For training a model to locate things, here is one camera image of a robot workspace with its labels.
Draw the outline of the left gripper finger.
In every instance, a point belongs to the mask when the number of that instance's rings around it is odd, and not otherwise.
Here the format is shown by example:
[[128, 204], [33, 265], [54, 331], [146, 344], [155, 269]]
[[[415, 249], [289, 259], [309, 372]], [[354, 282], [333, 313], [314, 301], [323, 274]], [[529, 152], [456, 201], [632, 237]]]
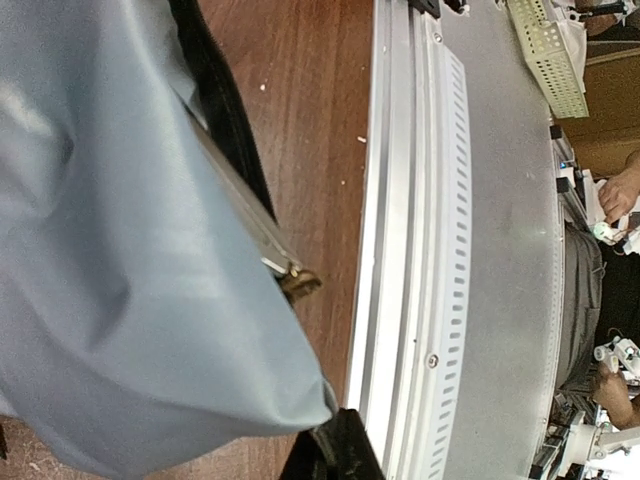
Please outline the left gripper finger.
[[340, 408], [325, 424], [300, 432], [280, 480], [384, 480], [355, 409]]

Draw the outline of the grey zipper pouch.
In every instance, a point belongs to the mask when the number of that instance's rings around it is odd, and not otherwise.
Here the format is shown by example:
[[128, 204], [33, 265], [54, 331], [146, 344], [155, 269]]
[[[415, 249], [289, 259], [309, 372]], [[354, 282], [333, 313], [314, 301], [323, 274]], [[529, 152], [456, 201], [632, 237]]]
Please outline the grey zipper pouch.
[[196, 2], [2, 3], [1, 409], [76, 469], [140, 479], [332, 417], [205, 136], [267, 201]]

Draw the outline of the black silver hair clipper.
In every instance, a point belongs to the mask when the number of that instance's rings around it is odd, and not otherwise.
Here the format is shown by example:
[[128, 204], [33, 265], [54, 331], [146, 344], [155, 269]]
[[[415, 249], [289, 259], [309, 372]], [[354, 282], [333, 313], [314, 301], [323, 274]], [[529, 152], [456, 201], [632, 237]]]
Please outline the black silver hair clipper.
[[270, 270], [287, 301], [293, 305], [319, 290], [323, 285], [320, 277], [302, 265], [276, 221], [234, 170], [203, 123], [189, 106], [185, 106], [185, 110], [201, 148], [213, 170], [221, 178], [234, 212], [259, 250], [261, 262]]

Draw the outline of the person in background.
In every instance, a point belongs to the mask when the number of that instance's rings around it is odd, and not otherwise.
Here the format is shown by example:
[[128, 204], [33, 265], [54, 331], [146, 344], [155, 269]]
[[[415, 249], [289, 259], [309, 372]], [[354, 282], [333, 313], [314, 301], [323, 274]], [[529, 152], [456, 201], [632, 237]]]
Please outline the person in background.
[[567, 223], [565, 287], [556, 386], [591, 383], [590, 398], [619, 430], [639, 425], [639, 398], [629, 395], [622, 372], [594, 359], [594, 349], [613, 334], [639, 341], [639, 256], [618, 254]]

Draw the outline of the perforated metal tray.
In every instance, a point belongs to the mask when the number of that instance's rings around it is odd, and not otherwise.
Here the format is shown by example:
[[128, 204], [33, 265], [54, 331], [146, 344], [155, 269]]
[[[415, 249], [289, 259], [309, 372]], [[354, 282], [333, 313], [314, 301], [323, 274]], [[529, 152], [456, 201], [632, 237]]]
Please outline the perforated metal tray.
[[525, 63], [558, 119], [589, 116], [587, 32], [574, 1], [506, 2]]

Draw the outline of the front aluminium rail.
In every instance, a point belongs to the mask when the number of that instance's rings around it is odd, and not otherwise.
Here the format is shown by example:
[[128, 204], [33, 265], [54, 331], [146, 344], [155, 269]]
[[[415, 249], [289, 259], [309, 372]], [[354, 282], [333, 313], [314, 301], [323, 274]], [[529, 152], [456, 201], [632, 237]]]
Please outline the front aluminium rail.
[[389, 479], [441, 479], [472, 247], [466, 72], [439, 1], [378, 1], [346, 403]]

